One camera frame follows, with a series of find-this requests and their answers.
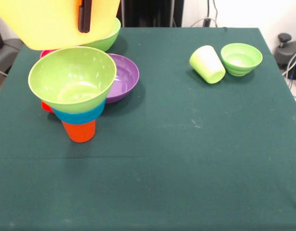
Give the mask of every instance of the black handle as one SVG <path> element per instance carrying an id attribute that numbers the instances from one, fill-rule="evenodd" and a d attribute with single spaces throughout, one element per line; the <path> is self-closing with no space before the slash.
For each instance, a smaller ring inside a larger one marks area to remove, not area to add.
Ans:
<path id="1" fill-rule="evenodd" d="M 281 43 L 287 43 L 292 39 L 292 37 L 287 33 L 281 33 L 278 35 L 278 39 Z"/>
<path id="2" fill-rule="evenodd" d="M 82 33 L 90 31 L 91 0 L 82 0 L 79 6 L 78 30 Z"/>

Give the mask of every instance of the light green cup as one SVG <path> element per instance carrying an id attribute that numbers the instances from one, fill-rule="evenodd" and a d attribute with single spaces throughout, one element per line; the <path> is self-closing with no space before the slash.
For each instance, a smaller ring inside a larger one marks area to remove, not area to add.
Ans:
<path id="1" fill-rule="evenodd" d="M 115 40 L 117 39 L 120 28 L 121 28 L 121 23 L 119 19 L 116 18 L 114 23 L 114 28 L 107 37 L 88 44 L 84 44 L 82 46 L 93 47 L 102 51 L 107 51 L 109 48 L 111 48 L 111 46 L 114 44 Z"/>
<path id="2" fill-rule="evenodd" d="M 41 58 L 28 75 L 31 91 L 50 107 L 79 113 L 100 105 L 116 76 L 114 60 L 91 47 L 71 47 Z"/>
<path id="3" fill-rule="evenodd" d="M 198 48 L 190 58 L 190 65 L 207 83 L 217 83 L 226 74 L 217 53 L 212 46 Z"/>
<path id="4" fill-rule="evenodd" d="M 221 56 L 227 71 L 233 76 L 245 76 L 262 62 L 261 52 L 244 43 L 224 46 Z"/>

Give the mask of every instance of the purple bowl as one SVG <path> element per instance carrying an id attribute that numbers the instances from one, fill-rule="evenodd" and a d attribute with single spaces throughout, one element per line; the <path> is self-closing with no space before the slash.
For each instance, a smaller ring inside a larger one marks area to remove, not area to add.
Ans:
<path id="1" fill-rule="evenodd" d="M 106 98 L 106 103 L 113 103 L 123 99 L 132 91 L 139 80 L 139 70 L 133 61 L 122 55 L 108 55 L 115 61 L 117 67 L 115 81 Z"/>

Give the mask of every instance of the bowl rim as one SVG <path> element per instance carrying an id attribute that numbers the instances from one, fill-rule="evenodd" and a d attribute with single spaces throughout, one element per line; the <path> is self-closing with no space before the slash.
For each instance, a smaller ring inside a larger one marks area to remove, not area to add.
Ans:
<path id="1" fill-rule="evenodd" d="M 223 54 L 224 48 L 226 48 L 228 46 L 232 46 L 232 45 L 243 45 L 243 46 L 250 47 L 250 48 L 254 49 L 255 51 L 257 51 L 260 54 L 260 60 L 258 62 L 256 62 L 255 65 L 249 65 L 249 66 L 237 66 L 235 64 L 232 64 L 231 62 L 227 61 L 224 58 L 224 54 Z M 222 57 L 222 59 L 223 59 L 223 61 L 225 63 L 228 63 L 228 64 L 230 64 L 232 66 L 236 66 L 236 67 L 239 67 L 239 68 L 254 68 L 254 67 L 258 66 L 262 62 L 262 60 L 263 60 L 263 55 L 262 55 L 262 53 L 261 53 L 261 51 L 259 49 L 257 49 L 256 47 L 254 47 L 252 45 L 249 45 L 249 44 L 246 44 L 246 43 L 241 43 L 241 42 L 229 43 L 229 44 L 223 46 L 223 48 L 221 49 L 221 57 Z"/>
<path id="2" fill-rule="evenodd" d="M 130 61 L 132 63 L 132 65 L 134 65 L 134 67 L 136 68 L 136 76 L 137 76 L 137 79 L 136 79 L 136 82 L 132 85 L 132 87 L 129 88 L 129 90 L 127 90 L 126 92 L 124 92 L 123 94 L 119 94 L 119 95 L 115 95 L 115 96 L 111 96 L 111 97 L 106 97 L 106 99 L 113 99 L 113 98 L 116 98 L 118 96 L 121 96 L 121 95 L 127 95 L 130 91 L 132 91 L 132 89 L 137 85 L 138 81 L 139 81 L 139 69 L 138 69 L 138 66 L 129 58 L 123 56 L 123 55 L 120 55 L 120 54 L 113 54 L 113 53 L 109 53 L 108 54 L 110 57 L 112 56 L 116 56 L 116 57 L 123 57 L 125 59 L 127 59 L 128 61 Z"/>
<path id="3" fill-rule="evenodd" d="M 102 41 L 102 40 L 106 40 L 114 35 L 116 35 L 118 33 L 118 31 L 120 30 L 121 28 L 121 22 L 118 18 L 115 18 L 115 22 L 114 22 L 114 27 L 115 27 L 115 24 L 116 23 L 119 23 L 119 27 L 116 29 L 116 30 L 113 30 L 109 35 L 107 35 L 106 37 L 102 38 L 102 39 L 99 39 L 99 40 L 96 40 L 96 41 L 93 41 L 93 42 L 98 42 L 98 41 Z"/>
<path id="4" fill-rule="evenodd" d="M 33 67 L 30 69 L 29 71 L 29 74 L 28 74 L 28 85 L 29 85 L 29 88 L 30 90 L 33 92 L 34 95 L 36 95 L 40 100 L 42 101 L 45 101 L 46 103 L 53 103 L 53 104 L 60 104 L 60 105 L 71 105 L 71 104 L 77 104 L 77 103 L 84 103 L 84 102 L 87 102 L 87 101 L 90 101 L 98 96 L 95 96 L 93 98 L 89 98 L 89 99 L 85 99 L 85 100 L 82 100 L 82 101 L 78 101 L 76 103 L 60 103 L 60 102 L 54 102 L 54 101 L 49 101 L 43 97 L 40 97 L 35 91 L 34 89 L 32 88 L 32 85 L 31 85 L 31 78 L 32 78 L 32 71 L 34 70 L 34 68 L 36 67 L 36 65 L 38 65 L 39 62 L 41 62 L 45 57 L 49 57 L 57 52 L 60 52 L 60 51 L 63 51 L 63 50 L 67 50 L 67 49 L 91 49 L 91 50 L 96 50 L 96 51 L 99 51 L 103 54 L 105 54 L 106 56 L 108 56 L 110 58 L 110 61 L 112 62 L 113 66 L 114 66 L 114 78 L 112 79 L 112 81 L 110 82 L 110 84 L 108 85 L 108 87 L 106 87 L 102 92 L 100 92 L 98 94 L 98 96 L 102 95 L 104 92 L 106 92 L 109 88 L 112 87 L 114 81 L 115 81 L 115 78 L 116 78 L 116 74 L 117 74 L 117 67 L 116 67 L 116 63 L 115 61 L 112 59 L 112 57 L 110 57 L 106 52 L 104 51 L 101 51 L 97 48 L 93 48 L 93 47 L 82 47 L 82 46 L 75 46 L 75 47 L 66 47 L 66 48 L 62 48 L 62 49 L 58 49 L 56 51 L 53 51 L 47 55 L 45 55 L 44 57 L 42 57 L 41 59 L 39 59 L 34 65 Z"/>

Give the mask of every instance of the blue cup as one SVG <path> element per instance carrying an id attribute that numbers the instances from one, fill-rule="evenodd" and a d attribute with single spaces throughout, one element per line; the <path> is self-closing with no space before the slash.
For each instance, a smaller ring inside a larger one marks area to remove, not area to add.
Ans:
<path id="1" fill-rule="evenodd" d="M 85 112 L 68 113 L 56 110 L 54 108 L 52 108 L 52 110 L 57 118 L 63 122 L 66 122 L 68 124 L 86 124 L 93 121 L 94 119 L 97 119 L 102 114 L 105 101 L 106 100 L 104 100 L 101 104 L 99 104 L 99 106 L 95 107 L 94 109 Z"/>

